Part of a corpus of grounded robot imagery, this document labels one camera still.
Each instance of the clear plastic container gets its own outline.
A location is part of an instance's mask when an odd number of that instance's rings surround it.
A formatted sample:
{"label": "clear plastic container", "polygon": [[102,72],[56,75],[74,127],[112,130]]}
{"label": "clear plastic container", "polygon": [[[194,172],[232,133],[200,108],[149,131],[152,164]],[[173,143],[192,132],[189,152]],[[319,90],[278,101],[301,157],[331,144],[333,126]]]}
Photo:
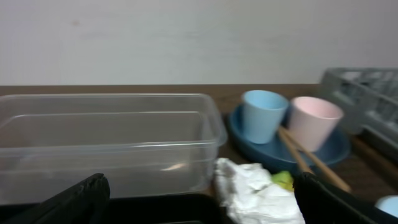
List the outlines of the clear plastic container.
{"label": "clear plastic container", "polygon": [[207,95],[0,97],[0,204],[41,202],[100,172],[111,198],[208,187],[227,138]]}

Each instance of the crumpled paper towel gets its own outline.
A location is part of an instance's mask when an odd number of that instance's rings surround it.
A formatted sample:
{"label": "crumpled paper towel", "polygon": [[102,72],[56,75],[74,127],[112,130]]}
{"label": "crumpled paper towel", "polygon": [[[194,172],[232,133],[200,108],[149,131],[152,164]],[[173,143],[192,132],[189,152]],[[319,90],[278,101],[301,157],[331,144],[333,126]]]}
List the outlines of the crumpled paper towel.
{"label": "crumpled paper towel", "polygon": [[216,187],[221,205],[238,224],[305,223],[293,192],[271,181],[261,164],[217,160]]}

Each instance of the chopstick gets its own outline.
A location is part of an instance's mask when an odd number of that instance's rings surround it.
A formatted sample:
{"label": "chopstick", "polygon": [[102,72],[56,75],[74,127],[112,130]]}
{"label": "chopstick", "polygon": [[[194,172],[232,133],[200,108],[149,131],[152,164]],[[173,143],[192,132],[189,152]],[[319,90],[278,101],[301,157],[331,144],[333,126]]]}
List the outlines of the chopstick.
{"label": "chopstick", "polygon": [[291,136],[290,133],[284,127],[280,126],[278,129],[278,133],[279,133],[281,140],[285,143],[285,145],[287,146],[287,149],[289,150],[289,152],[291,153],[293,158],[297,161],[298,167],[301,169],[301,171],[313,173],[311,168],[309,168],[309,166],[301,158],[301,156],[295,146],[299,147],[302,150],[302,152],[306,156],[308,156],[313,161],[313,163],[326,175],[326,177],[328,179],[330,179],[330,181],[332,183],[334,183],[337,187],[339,187],[341,190],[344,190],[345,192],[351,192],[351,187],[345,181],[343,181],[335,172],[333,172],[316,155],[309,152],[299,142],[297,142],[293,138],[293,136]]}

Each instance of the blue dish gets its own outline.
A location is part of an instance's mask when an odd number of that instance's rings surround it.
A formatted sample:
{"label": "blue dish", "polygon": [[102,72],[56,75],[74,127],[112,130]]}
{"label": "blue dish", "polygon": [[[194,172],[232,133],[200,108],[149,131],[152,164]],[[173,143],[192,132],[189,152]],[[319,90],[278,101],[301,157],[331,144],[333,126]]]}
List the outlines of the blue dish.
{"label": "blue dish", "polygon": [[[271,172],[279,172],[282,170],[289,171],[292,175],[300,173],[296,161],[288,152],[284,143],[281,142],[276,134],[273,140],[267,144],[254,144],[249,142],[242,134],[242,106],[238,106],[229,116],[228,127],[231,131],[233,141],[238,149],[249,160],[261,163],[264,168]],[[350,154],[351,146],[348,138],[339,129],[335,129],[323,144],[323,146],[314,154],[321,159],[326,165],[333,166]],[[305,162],[315,172],[317,168],[313,162],[301,153]]]}

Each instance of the black object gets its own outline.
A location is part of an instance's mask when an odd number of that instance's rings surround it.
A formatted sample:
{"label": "black object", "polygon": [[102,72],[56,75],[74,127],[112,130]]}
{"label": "black object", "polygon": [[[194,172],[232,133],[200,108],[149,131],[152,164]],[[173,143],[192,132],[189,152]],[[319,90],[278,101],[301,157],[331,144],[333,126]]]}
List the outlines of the black object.
{"label": "black object", "polygon": [[0,206],[0,222],[7,224],[175,223],[219,224],[218,204],[202,194],[109,200],[103,174],[95,174],[53,198],[29,205]]}
{"label": "black object", "polygon": [[294,194],[306,224],[398,223],[398,218],[308,172],[295,179]]}
{"label": "black object", "polygon": [[213,198],[202,194],[181,194],[113,199],[104,222],[220,224],[222,216]]}
{"label": "black object", "polygon": [[4,224],[99,223],[109,195],[108,180],[103,174],[94,174],[36,206],[0,207],[0,217],[8,218],[25,210]]}

